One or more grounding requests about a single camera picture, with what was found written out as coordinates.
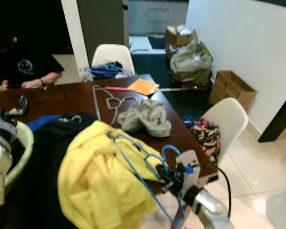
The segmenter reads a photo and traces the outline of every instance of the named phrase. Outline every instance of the chair backrest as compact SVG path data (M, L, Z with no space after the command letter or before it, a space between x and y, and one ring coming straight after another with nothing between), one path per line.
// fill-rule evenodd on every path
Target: chair backrest
M203 118L219 126L221 149L218 162L220 162L230 144L247 126L248 116L236 99L226 98L211 107Z
M129 49L120 44L101 44L97 46L92 60L92 66L103 65L108 62L119 62L124 69L135 73Z

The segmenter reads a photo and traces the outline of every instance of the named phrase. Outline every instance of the hand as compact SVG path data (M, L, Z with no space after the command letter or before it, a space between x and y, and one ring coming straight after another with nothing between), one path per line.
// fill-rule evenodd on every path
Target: hand
M39 79L23 82L22 86L21 86L21 88L23 88L23 89L37 88L37 87L42 87L41 80L39 80Z
M7 90L8 90L7 86L9 86L9 81L3 80L3 81L2 81L2 84L0 85L0 89L1 89L2 91L7 91Z

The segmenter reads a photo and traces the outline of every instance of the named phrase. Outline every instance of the robotic arm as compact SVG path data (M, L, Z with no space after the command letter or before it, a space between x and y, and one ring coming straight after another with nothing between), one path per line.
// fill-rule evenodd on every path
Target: robotic arm
M5 112L0 109L0 224L4 220L5 177L12 163L10 143L17 138L15 118L26 114L27 100L24 96L20 97L17 110Z
M162 189L163 193L169 190L177 199L189 205L206 229L234 229L225 205L197 186L200 167L195 151L180 154L176 162L177 172L167 171L163 165L156 167L167 183Z

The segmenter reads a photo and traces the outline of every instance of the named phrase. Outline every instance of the yellow shirt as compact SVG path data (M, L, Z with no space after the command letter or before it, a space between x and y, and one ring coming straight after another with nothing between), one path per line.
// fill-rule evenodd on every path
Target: yellow shirt
M95 121L71 142L58 175L59 201L64 215L80 229L135 229L141 217L156 210L153 197L123 158L119 148L144 179L158 181L143 161L146 156L129 140L119 137L117 145L108 137L121 133L105 123ZM158 151L131 138L150 154ZM161 164L149 157L155 167Z

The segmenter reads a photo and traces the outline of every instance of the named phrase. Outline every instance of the plastic bag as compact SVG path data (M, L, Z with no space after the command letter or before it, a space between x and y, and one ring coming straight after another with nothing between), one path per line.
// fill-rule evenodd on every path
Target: plastic bag
M203 42L197 40L178 49L170 61L171 74L175 81L206 86L212 72L213 57Z

